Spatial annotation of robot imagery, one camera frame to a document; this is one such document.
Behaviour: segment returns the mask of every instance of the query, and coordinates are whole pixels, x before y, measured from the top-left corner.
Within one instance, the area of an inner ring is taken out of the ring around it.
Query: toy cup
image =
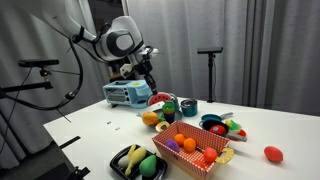
[[[166,121],[171,124],[174,122],[175,116],[175,105],[172,101],[165,101],[162,106],[162,112]]]

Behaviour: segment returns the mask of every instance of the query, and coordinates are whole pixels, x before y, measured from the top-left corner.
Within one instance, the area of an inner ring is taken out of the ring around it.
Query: red toy tomato
[[[195,165],[198,165],[199,167],[201,167],[202,169],[206,169],[206,166],[204,165],[204,163],[200,160],[195,160],[193,162]]]
[[[212,126],[209,131],[219,135],[223,135],[227,133],[226,129],[221,125]]]
[[[209,147],[204,150],[203,159],[205,162],[212,163],[217,159],[217,157],[218,153],[216,150]]]
[[[272,162],[281,162],[281,161],[283,161],[283,154],[276,147],[273,147],[273,146],[266,147],[264,149],[264,154]]]

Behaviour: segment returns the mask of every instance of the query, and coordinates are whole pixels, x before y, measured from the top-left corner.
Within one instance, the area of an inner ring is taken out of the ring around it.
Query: toy banana
[[[132,155],[132,153],[134,152],[134,150],[136,149],[136,145],[133,144],[129,151],[128,151],[128,154],[123,156],[119,161],[118,161],[118,165],[122,168],[127,168],[128,167],[128,164],[129,164],[129,161],[130,161],[130,157]]]
[[[147,150],[143,147],[140,147],[132,153],[131,157],[129,155],[130,161],[125,172],[126,176],[129,176],[131,174],[132,167],[138,164],[139,162],[141,162],[146,156],[146,154],[147,154]]]

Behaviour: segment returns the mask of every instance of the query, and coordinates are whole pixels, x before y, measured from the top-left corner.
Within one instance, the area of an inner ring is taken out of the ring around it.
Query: toy orange
[[[179,144],[179,146],[182,146],[186,138],[183,134],[176,134],[173,139]]]
[[[155,112],[145,112],[145,113],[143,113],[142,122],[145,125],[148,125],[148,126],[158,124],[159,121],[158,121],[157,113],[155,113]]]
[[[186,150],[187,152],[193,152],[197,147],[196,141],[192,138],[187,138],[183,142],[183,147],[184,150]]]

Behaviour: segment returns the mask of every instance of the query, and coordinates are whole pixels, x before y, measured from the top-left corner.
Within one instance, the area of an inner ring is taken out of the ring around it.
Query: tripod
[[[208,103],[213,103],[212,99],[212,67],[213,59],[216,57],[216,53],[222,53],[223,47],[214,47],[214,48],[198,48],[198,54],[208,54],[208,67],[209,67],[209,99]]]

